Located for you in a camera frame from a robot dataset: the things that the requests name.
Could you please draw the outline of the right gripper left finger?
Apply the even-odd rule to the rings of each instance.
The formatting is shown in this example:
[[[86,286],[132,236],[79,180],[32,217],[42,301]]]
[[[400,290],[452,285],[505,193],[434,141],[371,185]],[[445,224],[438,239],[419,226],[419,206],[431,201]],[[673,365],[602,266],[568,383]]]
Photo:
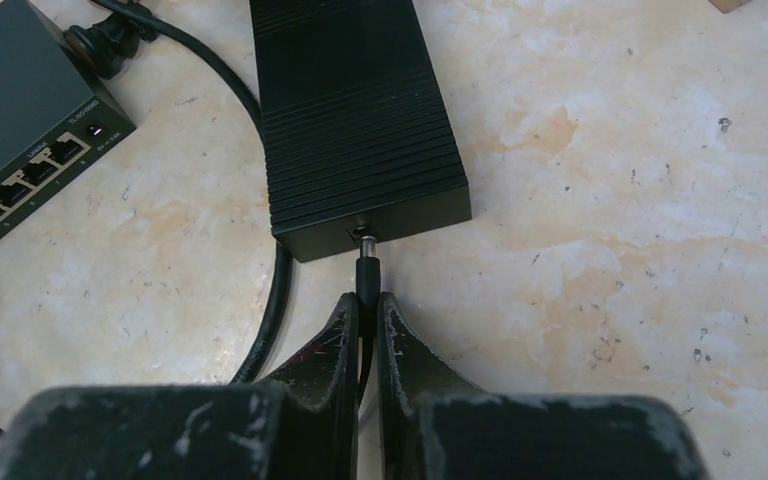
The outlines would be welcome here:
[[[357,474],[359,304],[338,299],[325,327],[256,384],[265,412],[260,479],[354,479]]]

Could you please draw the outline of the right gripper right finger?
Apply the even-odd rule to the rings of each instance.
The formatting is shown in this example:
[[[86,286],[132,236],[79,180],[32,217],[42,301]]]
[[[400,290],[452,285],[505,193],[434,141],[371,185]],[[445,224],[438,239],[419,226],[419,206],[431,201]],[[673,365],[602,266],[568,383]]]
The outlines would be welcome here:
[[[477,395],[486,391],[451,368],[410,327],[396,296],[381,294],[377,311],[382,469],[385,479],[488,479],[490,452],[461,431],[460,420],[441,440],[424,438],[420,397]]]

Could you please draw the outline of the black network switch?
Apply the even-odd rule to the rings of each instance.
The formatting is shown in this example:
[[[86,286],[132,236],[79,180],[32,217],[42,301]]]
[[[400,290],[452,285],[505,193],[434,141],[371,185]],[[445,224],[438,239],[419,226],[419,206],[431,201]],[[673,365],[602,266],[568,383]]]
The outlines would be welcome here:
[[[296,260],[471,218],[412,2],[254,1],[250,12],[272,233]]]
[[[135,129],[52,20],[0,2],[0,239]]]

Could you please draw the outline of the black power adapter with cord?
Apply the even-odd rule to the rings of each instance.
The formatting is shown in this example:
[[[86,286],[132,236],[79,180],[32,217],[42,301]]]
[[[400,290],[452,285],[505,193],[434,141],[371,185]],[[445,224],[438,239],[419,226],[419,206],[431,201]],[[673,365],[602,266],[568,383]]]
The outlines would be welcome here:
[[[360,256],[356,261],[355,293],[359,311],[360,370],[358,404],[362,403],[368,384],[377,332],[377,308],[381,292],[381,263],[376,256],[377,240],[373,235],[360,239]]]

